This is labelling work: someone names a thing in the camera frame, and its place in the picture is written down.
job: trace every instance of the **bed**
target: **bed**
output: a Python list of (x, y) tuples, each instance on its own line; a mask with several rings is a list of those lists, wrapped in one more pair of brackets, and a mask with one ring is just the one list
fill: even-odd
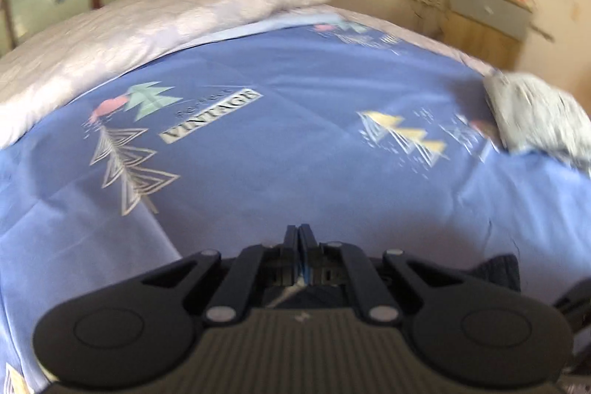
[(0, 60), (5, 392), (47, 384), (54, 305), (288, 224), (461, 269), (513, 253), (547, 303), (589, 276), (591, 181), (499, 147), (493, 69), (328, 1), (118, 0)]

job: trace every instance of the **blue bedsheet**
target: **blue bedsheet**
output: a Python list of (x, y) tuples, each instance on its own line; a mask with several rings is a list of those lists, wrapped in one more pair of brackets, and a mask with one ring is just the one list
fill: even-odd
[(551, 302), (591, 273), (591, 181), (494, 148), (482, 78), (358, 24), (187, 49), (58, 109), (0, 152), (0, 361), (61, 301), (310, 223), (321, 241), (466, 268), (519, 258)]

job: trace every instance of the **yellow triangle print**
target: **yellow triangle print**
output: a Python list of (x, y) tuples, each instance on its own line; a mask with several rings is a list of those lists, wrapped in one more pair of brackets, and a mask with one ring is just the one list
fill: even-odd
[(361, 114), (366, 115), (372, 121), (376, 122), (382, 127), (385, 127), (386, 129), (392, 129), (404, 120), (404, 118), (401, 116), (389, 116), (388, 114), (382, 114), (376, 111), (365, 111)]
[(27, 386), (25, 378), (10, 364), (6, 365), (6, 378), (5, 392), (8, 394), (33, 394), (33, 390)]
[(358, 112), (366, 135), (371, 141), (380, 144), (388, 134), (391, 135), (407, 155), (417, 151), (424, 161), (433, 167), (437, 159), (443, 155), (447, 144), (441, 140), (424, 140), (427, 131), (412, 127), (398, 127), (404, 121), (402, 116), (390, 116), (377, 111)]
[(447, 147), (447, 144), (445, 144), (442, 140), (426, 140), (423, 141), (421, 144), (425, 146), (428, 150), (436, 152), (439, 155), (443, 154), (445, 147)]
[(396, 134), (400, 134), (401, 136), (410, 139), (414, 143), (421, 142), (423, 138), (427, 135), (427, 131), (424, 129), (393, 129)]

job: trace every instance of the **wooden cabinet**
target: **wooden cabinet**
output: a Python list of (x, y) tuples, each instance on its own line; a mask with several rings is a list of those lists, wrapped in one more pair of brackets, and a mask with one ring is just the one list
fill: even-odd
[(451, 0), (443, 42), (498, 69), (514, 69), (531, 10), (513, 0)]
[(498, 69), (513, 69), (521, 41), (455, 12), (449, 12), (443, 42)]

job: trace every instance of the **screw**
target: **screw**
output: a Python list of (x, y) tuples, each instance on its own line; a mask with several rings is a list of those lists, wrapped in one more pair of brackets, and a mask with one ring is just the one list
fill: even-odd
[(202, 250), (199, 254), (201, 254), (202, 256), (219, 256), (220, 253), (218, 251), (216, 251), (215, 249), (205, 249)]
[(230, 306), (215, 306), (208, 309), (205, 317), (213, 322), (230, 322), (235, 319), (236, 311)]
[(294, 319), (298, 322), (306, 322), (308, 319), (312, 319), (312, 316), (308, 314), (306, 311), (302, 311), (300, 315), (294, 316)]
[(392, 322), (397, 319), (398, 311), (390, 306), (376, 306), (369, 310), (369, 317), (377, 322)]

